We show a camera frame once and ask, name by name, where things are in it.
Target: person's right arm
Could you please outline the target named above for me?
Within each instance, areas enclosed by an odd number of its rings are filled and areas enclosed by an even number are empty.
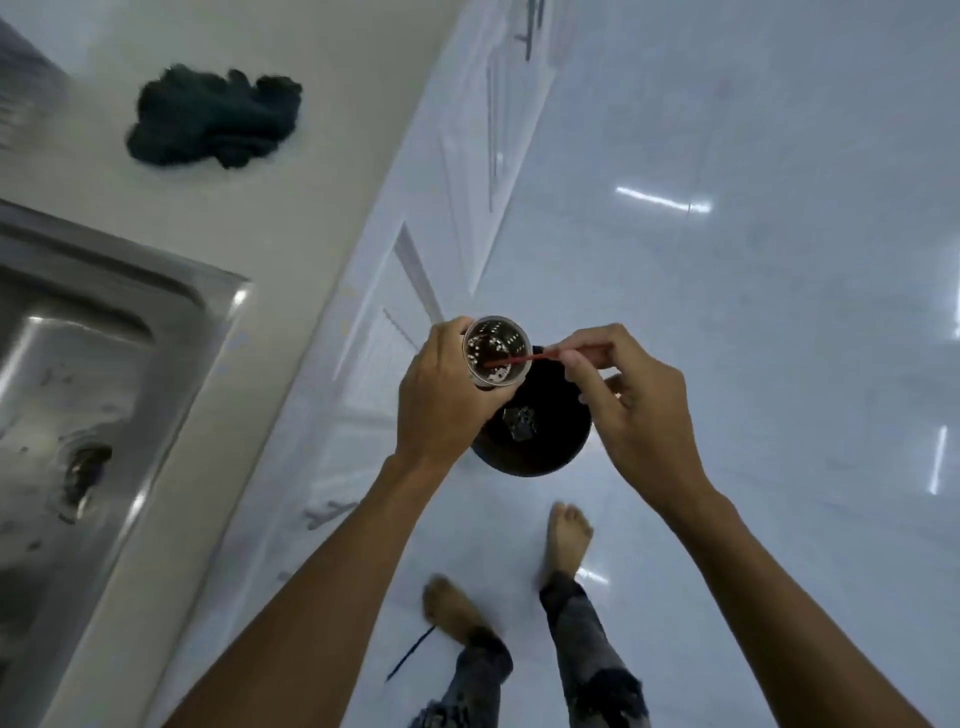
[[[550,350],[583,391],[616,468],[699,567],[778,725],[929,725],[710,484],[681,372],[619,324],[582,329]],[[614,367],[606,381],[598,372]]]

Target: cloth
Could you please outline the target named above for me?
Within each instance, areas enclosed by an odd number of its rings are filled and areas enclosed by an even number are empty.
[[[141,89],[127,150],[156,166],[216,157],[225,168],[243,167],[293,133],[302,91],[285,76],[251,85],[237,70],[224,79],[175,65]]]
[[[607,642],[587,593],[555,572],[540,591],[557,648],[571,728],[649,728],[640,682]],[[478,628],[457,658],[443,699],[431,702],[411,728],[496,728],[500,686],[514,664],[493,632]]]

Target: jeans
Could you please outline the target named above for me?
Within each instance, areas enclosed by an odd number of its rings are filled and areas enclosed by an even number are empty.
[[[583,587],[556,571],[540,603],[557,648],[571,728],[648,728],[640,683],[607,642]],[[420,712],[411,728],[496,728],[500,686],[513,669],[506,645],[478,627],[457,658],[444,698]]]

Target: tile floor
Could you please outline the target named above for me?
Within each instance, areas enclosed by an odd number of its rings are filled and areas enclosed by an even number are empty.
[[[960,10],[581,5],[475,313],[541,343],[619,320],[682,368],[717,487],[935,724],[960,724]],[[596,526],[585,586],[654,724],[772,725],[699,574],[596,443],[536,480],[458,465],[345,725],[405,725],[444,691],[457,650],[436,634],[383,684],[437,570],[513,651],[501,725],[564,724],[533,584],[555,499]]]

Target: person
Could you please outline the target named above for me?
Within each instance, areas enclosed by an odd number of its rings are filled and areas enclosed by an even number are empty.
[[[197,683],[167,728],[339,725],[420,513],[514,392],[473,385],[461,351],[469,323],[462,317],[433,327],[400,384],[396,451],[370,491]],[[710,484],[678,370],[647,353],[619,324],[576,331],[548,350],[582,391],[617,470],[699,568],[779,726],[928,725]],[[603,379],[600,372],[612,368],[617,374]],[[645,725],[640,684],[607,644],[573,580],[590,533],[575,507],[554,507],[551,573],[540,600],[570,722]],[[499,686],[511,667],[506,646],[443,577],[427,585],[424,612],[465,647],[447,695],[414,724],[495,725]]]

